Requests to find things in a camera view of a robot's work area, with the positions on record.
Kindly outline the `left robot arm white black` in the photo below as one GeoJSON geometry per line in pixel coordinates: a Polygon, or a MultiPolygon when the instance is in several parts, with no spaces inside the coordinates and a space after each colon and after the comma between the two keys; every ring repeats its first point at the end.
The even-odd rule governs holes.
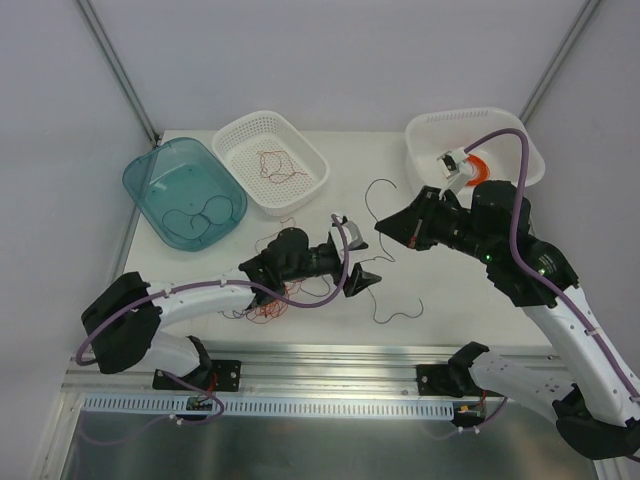
{"type": "Polygon", "coordinates": [[[312,247],[304,230],[284,228],[256,256],[209,279],[178,285],[125,273],[82,314],[87,337],[75,361],[95,364],[105,375],[147,365],[163,389],[209,393],[222,379],[216,362],[196,336],[176,337],[166,327],[208,313],[246,314],[275,301],[304,309],[306,303],[287,296],[287,287],[316,277],[331,278],[335,288],[310,308],[338,295],[353,297],[381,280],[350,258],[367,246],[354,222],[334,216],[325,242],[312,247]]]}

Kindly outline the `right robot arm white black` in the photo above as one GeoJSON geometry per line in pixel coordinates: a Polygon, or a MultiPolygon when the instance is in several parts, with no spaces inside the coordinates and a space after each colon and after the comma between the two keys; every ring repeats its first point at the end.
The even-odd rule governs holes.
{"type": "Polygon", "coordinates": [[[558,248],[529,231],[530,203],[509,181],[475,187],[469,208],[423,187],[375,229],[416,251],[444,245],[480,261],[488,280],[529,317],[571,374],[555,379],[470,342],[446,365],[421,367],[420,386],[461,398],[481,390],[512,399],[555,425],[591,460],[639,457],[639,379],[601,330],[578,276],[558,248]]]}

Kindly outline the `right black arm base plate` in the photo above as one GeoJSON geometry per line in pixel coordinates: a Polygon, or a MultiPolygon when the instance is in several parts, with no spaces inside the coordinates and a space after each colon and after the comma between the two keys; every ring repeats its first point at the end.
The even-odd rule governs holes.
{"type": "Polygon", "coordinates": [[[420,396],[462,398],[481,396],[482,389],[471,379],[467,370],[449,364],[419,364],[415,366],[420,396]]]}

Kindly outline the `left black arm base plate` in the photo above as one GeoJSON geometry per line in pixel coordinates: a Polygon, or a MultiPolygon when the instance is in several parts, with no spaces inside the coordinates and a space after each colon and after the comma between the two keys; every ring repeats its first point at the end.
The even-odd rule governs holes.
{"type": "MultiPolygon", "coordinates": [[[[200,366],[193,372],[179,377],[179,380],[201,390],[213,386],[214,392],[238,392],[241,382],[242,362],[239,360],[211,360],[208,365],[200,366]]],[[[152,389],[158,391],[187,390],[182,383],[175,381],[165,372],[156,370],[152,380],[152,389]]]]}

